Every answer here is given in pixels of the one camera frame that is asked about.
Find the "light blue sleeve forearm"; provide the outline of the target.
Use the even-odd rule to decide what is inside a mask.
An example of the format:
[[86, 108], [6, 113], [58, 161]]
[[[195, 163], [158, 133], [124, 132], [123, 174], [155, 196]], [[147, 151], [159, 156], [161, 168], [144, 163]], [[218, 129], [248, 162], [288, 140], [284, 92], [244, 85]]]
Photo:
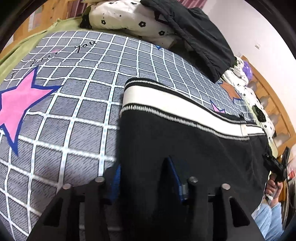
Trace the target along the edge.
[[262, 204], [253, 219], [265, 240], [279, 240], [283, 234], [281, 203], [278, 202], [273, 207]]

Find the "person's right hand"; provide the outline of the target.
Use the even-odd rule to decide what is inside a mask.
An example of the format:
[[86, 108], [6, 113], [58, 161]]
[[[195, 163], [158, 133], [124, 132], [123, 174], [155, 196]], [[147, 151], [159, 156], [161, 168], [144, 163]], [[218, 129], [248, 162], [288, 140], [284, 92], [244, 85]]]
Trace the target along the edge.
[[271, 174], [265, 188], [265, 195], [273, 196], [273, 200], [268, 202], [270, 207], [274, 207], [276, 204], [278, 204], [278, 198], [283, 188], [283, 183], [275, 182], [275, 179], [276, 176]]

